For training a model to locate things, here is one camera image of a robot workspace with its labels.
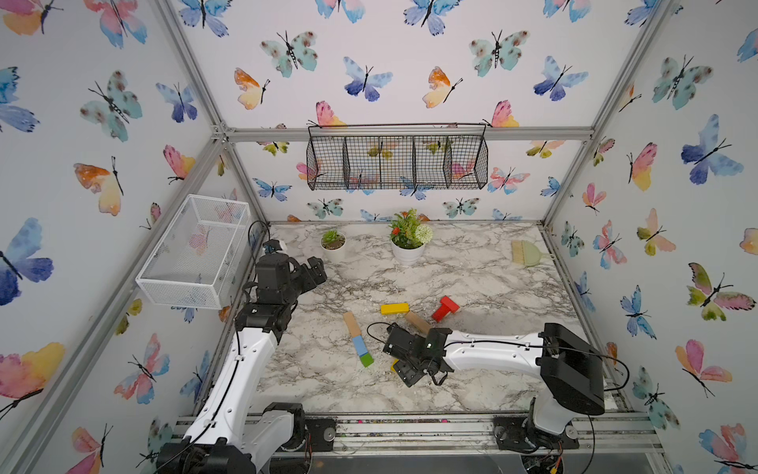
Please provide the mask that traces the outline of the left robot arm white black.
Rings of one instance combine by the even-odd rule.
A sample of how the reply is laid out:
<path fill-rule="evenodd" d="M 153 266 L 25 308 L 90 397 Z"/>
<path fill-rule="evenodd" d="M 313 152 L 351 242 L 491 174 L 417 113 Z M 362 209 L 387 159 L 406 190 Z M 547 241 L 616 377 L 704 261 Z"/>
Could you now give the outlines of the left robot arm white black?
<path fill-rule="evenodd" d="M 303 294 L 327 280 L 322 259 L 301 264 L 274 252 L 262 256 L 254 290 L 234 319 L 234 336 L 211 393 L 183 440 L 166 444 L 158 473 L 263 473 L 278 450 L 300 450 L 309 440 L 302 406 L 274 402 L 250 432 L 248 412 L 268 363 Z"/>

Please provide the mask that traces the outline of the light blue block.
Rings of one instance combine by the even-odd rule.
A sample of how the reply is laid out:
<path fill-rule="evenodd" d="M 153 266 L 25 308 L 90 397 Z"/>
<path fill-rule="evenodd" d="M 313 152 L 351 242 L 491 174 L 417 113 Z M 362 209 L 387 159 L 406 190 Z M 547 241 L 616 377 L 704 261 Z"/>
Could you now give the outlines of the light blue block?
<path fill-rule="evenodd" d="M 368 349 L 362 336 L 353 337 L 353 347 L 355 347 L 356 353 L 359 357 L 368 355 Z"/>

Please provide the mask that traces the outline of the natural wood block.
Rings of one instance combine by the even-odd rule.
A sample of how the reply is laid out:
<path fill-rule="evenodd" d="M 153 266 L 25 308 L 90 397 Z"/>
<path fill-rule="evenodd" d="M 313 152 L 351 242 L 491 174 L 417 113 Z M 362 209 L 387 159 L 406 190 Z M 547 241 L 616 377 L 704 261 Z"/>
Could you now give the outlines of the natural wood block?
<path fill-rule="evenodd" d="M 405 319 L 413 325 L 422 335 L 428 335 L 432 326 L 424 318 L 418 316 L 415 312 L 409 311 L 405 314 Z"/>
<path fill-rule="evenodd" d="M 345 320 L 345 325 L 349 330 L 351 339 L 362 336 L 361 327 L 351 312 L 345 312 L 345 314 L 343 314 L 343 320 Z"/>

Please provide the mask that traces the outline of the green cube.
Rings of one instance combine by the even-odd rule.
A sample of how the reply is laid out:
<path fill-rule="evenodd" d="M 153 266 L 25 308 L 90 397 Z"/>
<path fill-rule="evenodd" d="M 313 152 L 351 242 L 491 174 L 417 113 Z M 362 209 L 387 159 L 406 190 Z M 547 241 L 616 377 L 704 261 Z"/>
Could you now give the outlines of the green cube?
<path fill-rule="evenodd" d="M 370 367 L 374 363 L 373 356 L 370 353 L 361 355 L 359 360 L 364 367 Z"/>

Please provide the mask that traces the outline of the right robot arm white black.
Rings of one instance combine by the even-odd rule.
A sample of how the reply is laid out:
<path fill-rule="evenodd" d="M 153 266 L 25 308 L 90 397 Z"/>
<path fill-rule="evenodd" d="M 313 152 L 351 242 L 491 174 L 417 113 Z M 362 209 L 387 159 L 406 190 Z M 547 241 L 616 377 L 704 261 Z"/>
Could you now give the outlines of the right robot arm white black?
<path fill-rule="evenodd" d="M 558 323 L 521 336 L 486 336 L 432 328 L 413 334 L 396 323 L 388 326 L 383 352 L 396 359 L 395 371 L 404 385 L 424 377 L 440 386 L 451 373 L 469 369 L 518 372 L 541 380 L 545 388 L 534 397 L 525 416 L 493 420 L 499 450 L 533 454 L 538 450 L 576 450 L 571 434 L 576 418 L 605 413 L 602 355 L 588 342 Z"/>

